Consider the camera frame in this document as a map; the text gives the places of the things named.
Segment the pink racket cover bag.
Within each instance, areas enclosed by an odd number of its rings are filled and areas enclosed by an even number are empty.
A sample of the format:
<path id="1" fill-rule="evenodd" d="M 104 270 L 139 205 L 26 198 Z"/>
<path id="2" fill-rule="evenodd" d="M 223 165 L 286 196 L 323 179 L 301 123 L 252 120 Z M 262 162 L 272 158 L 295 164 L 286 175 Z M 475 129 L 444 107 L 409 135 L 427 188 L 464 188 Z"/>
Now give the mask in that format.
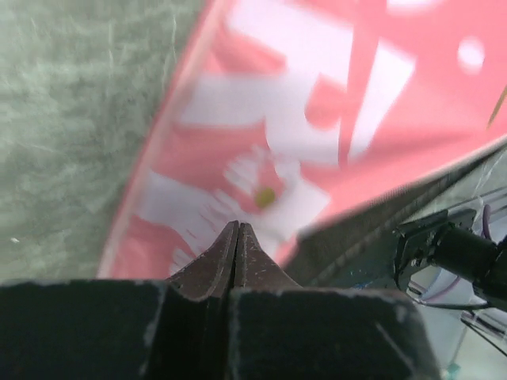
<path id="1" fill-rule="evenodd" d="M 98 269 L 164 278 L 231 220 L 298 234 L 506 141 L 503 1 L 210 1 Z"/>

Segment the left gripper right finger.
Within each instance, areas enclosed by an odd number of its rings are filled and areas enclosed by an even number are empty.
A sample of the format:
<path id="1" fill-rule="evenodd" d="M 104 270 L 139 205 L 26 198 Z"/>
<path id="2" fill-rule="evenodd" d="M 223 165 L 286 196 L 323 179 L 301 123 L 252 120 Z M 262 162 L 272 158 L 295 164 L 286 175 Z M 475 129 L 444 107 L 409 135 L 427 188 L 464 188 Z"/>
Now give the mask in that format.
<path id="1" fill-rule="evenodd" d="M 251 285 L 267 255 L 239 230 L 229 296 L 231 379 L 438 379 L 420 314 L 397 291 Z"/>

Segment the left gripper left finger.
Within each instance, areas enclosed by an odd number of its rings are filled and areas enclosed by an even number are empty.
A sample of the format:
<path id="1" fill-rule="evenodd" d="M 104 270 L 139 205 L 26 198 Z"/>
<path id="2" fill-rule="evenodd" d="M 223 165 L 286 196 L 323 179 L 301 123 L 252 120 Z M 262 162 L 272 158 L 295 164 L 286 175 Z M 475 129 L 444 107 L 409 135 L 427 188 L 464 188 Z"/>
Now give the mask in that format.
<path id="1" fill-rule="evenodd" d="M 171 279 L 1 286 L 4 379 L 221 379 L 239 224 Z"/>

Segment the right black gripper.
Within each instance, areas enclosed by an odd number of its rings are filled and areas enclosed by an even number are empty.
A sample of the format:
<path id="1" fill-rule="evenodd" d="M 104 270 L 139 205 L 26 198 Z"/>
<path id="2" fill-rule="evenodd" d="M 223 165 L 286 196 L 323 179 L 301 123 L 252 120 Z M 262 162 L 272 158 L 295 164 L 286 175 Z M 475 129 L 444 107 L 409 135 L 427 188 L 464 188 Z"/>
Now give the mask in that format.
<path id="1" fill-rule="evenodd" d="M 475 217 L 466 209 L 450 215 L 439 211 L 399 226 L 394 234 L 398 244 L 394 257 L 394 282 L 400 288 L 401 274 L 407 267 L 421 264 L 443 268 L 471 282 L 474 293 L 484 300 L 477 304 L 427 303 L 437 309 L 504 309 L 506 307 L 506 240 L 495 243 L 474 234 L 459 222 L 460 217 Z"/>

